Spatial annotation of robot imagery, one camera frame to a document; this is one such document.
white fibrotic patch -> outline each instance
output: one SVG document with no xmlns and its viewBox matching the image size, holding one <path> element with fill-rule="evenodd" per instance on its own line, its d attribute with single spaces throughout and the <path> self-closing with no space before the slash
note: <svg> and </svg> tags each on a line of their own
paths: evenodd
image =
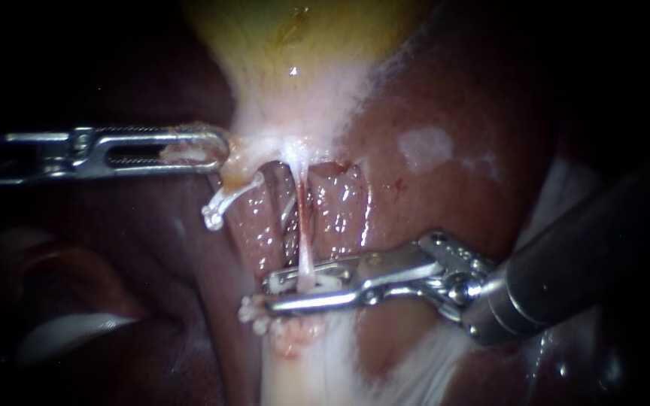
<svg viewBox="0 0 650 406">
<path fill-rule="evenodd" d="M 398 147 L 408 169 L 416 174 L 430 172 L 453 157 L 453 140 L 439 127 L 404 132 L 398 138 Z"/>
<path fill-rule="evenodd" d="M 69 314 L 57 317 L 34 328 L 19 346 L 17 364 L 32 365 L 62 355 L 91 341 L 137 321 L 115 314 Z"/>
</svg>

